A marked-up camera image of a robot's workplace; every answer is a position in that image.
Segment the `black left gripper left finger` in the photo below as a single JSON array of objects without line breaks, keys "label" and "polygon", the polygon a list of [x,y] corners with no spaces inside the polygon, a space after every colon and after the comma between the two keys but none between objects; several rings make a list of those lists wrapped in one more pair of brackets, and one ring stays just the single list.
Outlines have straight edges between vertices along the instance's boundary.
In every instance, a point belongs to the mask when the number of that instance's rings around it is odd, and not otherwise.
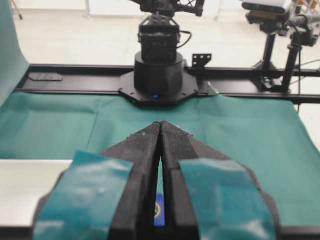
[{"label": "black left gripper left finger", "polygon": [[78,151],[38,204],[35,240],[144,240],[154,227],[160,123],[95,155]]}]

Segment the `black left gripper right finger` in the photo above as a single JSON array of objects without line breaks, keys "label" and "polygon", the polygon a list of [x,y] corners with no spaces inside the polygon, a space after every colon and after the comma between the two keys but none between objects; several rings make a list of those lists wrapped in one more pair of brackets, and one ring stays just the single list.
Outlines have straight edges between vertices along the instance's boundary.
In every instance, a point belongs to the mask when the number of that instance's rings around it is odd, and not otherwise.
[{"label": "black left gripper right finger", "polygon": [[274,199],[245,165],[161,123],[165,220],[172,240],[278,240]]}]

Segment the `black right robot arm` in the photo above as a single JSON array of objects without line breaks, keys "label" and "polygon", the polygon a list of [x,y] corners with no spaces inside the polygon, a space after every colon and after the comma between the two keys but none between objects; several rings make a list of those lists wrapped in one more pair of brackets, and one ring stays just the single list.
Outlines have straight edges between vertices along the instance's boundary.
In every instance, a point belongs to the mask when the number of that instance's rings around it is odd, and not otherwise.
[{"label": "black right robot arm", "polygon": [[[143,101],[177,103],[196,94],[184,70],[177,12],[201,17],[204,1],[139,0],[149,16],[140,24],[141,51],[129,74]],[[279,214],[245,165],[196,140],[173,124],[160,124],[165,222],[173,240],[277,240]]]}]

